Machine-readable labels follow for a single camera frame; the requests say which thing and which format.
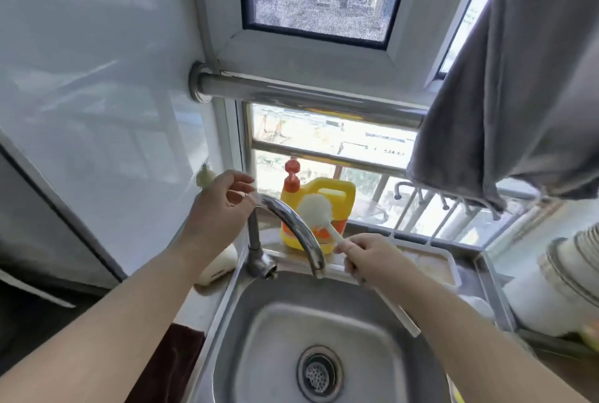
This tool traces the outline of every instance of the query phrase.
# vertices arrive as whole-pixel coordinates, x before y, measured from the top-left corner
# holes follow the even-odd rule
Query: stainless steel sink
[[[316,279],[304,263],[277,260],[276,279],[236,270],[184,401],[450,401],[423,336],[412,338],[376,293],[339,266]]]

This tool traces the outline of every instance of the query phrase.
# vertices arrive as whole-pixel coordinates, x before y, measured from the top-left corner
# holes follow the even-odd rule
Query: gray cloth
[[[598,18],[599,0],[490,0],[422,124],[410,179],[498,210],[506,177],[596,197]]]

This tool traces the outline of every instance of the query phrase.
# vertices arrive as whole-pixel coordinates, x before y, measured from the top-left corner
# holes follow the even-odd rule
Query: person's right arm
[[[383,236],[356,235],[335,252],[410,313],[466,403],[588,403]]]

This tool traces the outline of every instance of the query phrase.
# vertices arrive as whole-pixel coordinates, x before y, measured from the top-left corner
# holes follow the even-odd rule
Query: hand
[[[258,203],[250,176],[228,170],[195,197],[177,246],[193,248],[211,263],[235,238]]]
[[[416,265],[380,234],[357,234],[335,247],[345,253],[345,271],[360,283],[394,289],[410,275],[423,275]]]

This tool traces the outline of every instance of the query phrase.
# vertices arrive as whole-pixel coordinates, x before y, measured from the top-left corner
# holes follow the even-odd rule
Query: red cap
[[[285,178],[283,190],[289,193],[295,193],[300,189],[300,179],[295,175],[300,172],[300,163],[293,157],[285,163],[285,171],[289,176]]]

